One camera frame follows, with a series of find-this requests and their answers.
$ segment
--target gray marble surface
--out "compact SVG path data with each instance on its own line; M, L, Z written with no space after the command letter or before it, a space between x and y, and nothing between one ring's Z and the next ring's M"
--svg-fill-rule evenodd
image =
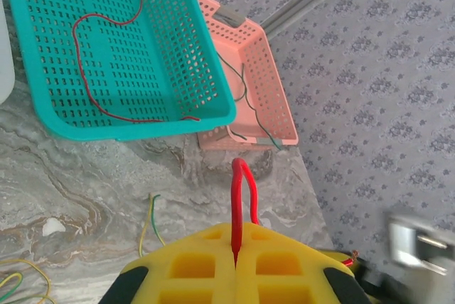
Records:
M127 143L49 136L33 111L7 0L5 9L16 86L0 105L0 259L40 265L58 303L97 303L138 257L149 193L161 194L156 221L166 241L230 221L230 163L238 153L202 152L196 135ZM257 179L262 224L331 248L298 148L240 155ZM50 231L49 219L58 221ZM159 247L149 232L146 251ZM17 268L2 266L0 272ZM31 270L21 288L22 294L44 292Z

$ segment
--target wall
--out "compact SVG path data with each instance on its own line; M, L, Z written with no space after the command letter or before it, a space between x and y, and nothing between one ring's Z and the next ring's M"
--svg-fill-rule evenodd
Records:
M455 232L455 0L326 0L272 49L336 247L387 268L390 207Z

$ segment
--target white object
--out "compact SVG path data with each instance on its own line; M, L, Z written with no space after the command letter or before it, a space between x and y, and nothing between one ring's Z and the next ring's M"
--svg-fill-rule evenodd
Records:
M0 0L0 104L8 98L13 90L13 86L13 55L11 54L11 46L9 44L3 1Z
M66 232L66 228L56 218L50 217L43 226L43 237L47 237L55 232Z

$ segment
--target black rubber part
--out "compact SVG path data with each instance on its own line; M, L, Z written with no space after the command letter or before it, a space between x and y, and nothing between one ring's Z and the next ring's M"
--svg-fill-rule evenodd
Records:
M371 304L357 281L347 273L328 267L324 274L340 304Z
M100 304L131 304L148 272L147 267L139 266L122 273L101 298Z

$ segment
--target teal plastic basket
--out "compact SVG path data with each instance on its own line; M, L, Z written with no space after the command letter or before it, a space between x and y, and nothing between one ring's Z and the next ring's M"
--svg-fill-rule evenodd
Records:
M71 29L81 16L130 19L140 0L11 0L36 113L63 138L146 139L207 131L235 118L235 103L196 0L144 0L138 19L89 18L77 28L91 104ZM180 119L195 116L200 121Z

